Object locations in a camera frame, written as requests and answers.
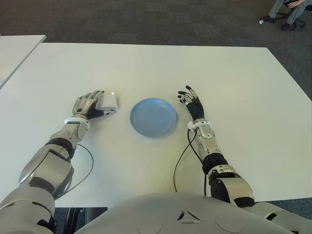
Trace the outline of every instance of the shoe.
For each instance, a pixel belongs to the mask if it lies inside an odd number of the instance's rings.
[[[265,16],[265,17],[262,18],[262,20],[264,22],[276,23],[276,19],[275,18],[271,18],[270,16]]]
[[[281,27],[281,29],[283,30],[283,31],[287,31],[287,30],[294,30],[294,24],[289,24],[289,23],[285,23],[282,27]]]

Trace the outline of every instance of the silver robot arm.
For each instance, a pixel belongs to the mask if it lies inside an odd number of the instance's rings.
[[[205,119],[197,94],[191,87],[186,88],[189,91],[179,91],[178,98],[186,105],[193,118],[188,127],[195,132],[195,142],[203,172],[209,179],[211,196],[270,220],[293,233],[311,234],[311,220],[270,203],[255,203],[250,185],[228,164],[220,152],[215,142],[215,133],[211,129],[211,123]]]
[[[96,109],[104,91],[88,93],[77,99],[73,117],[53,134],[22,170],[19,187],[0,203],[0,234],[55,233],[55,200],[70,186],[74,173],[71,165],[76,144],[90,127],[88,119],[115,111]]]
[[[238,207],[254,205],[254,195],[250,185],[229,165],[216,142],[211,123],[205,119],[203,106],[190,87],[188,92],[179,91],[180,102],[186,105],[193,122],[189,122],[189,130],[196,132],[195,142],[202,162],[204,174],[208,177],[211,196]]]

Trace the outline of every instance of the table surface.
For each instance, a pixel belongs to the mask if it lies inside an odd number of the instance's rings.
[[[0,37],[0,89],[45,35]]]
[[[56,206],[111,207],[174,191],[173,170],[191,120],[176,97],[186,84],[196,90],[220,150],[257,201],[312,196],[312,103],[267,48],[41,43],[0,90],[6,112],[0,117],[0,200],[71,116],[76,98],[101,89],[115,92],[120,108],[91,121],[81,144],[93,153],[94,169]],[[145,98],[175,108],[176,128],[166,138],[148,139],[131,127],[130,111]],[[91,160],[78,148],[72,163],[76,184]],[[177,189],[203,194],[203,180],[188,149]]]

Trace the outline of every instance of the gray carpet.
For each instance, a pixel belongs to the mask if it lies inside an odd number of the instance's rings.
[[[268,47],[312,98],[312,14],[303,14],[308,24],[296,31],[281,31],[285,20],[260,25],[273,1],[1,0],[0,33],[46,34],[46,42]]]

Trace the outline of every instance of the office chair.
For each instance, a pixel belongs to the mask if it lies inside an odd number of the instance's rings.
[[[284,3],[285,6],[288,6],[289,3],[291,2],[294,2],[294,1],[289,1],[289,2],[286,2]],[[277,17],[276,20],[281,20],[281,19],[287,19],[289,14],[291,12],[293,12],[294,9],[291,9],[289,13],[282,13],[282,12],[278,12],[277,14],[278,15],[281,15],[281,17]],[[312,11],[312,5],[309,5],[306,7],[305,11]],[[302,19],[299,19],[299,18],[296,18],[295,22],[293,23],[294,24],[294,28],[296,27],[297,23],[296,22],[300,22],[301,23],[301,28],[304,28],[306,26],[306,22],[304,22]]]

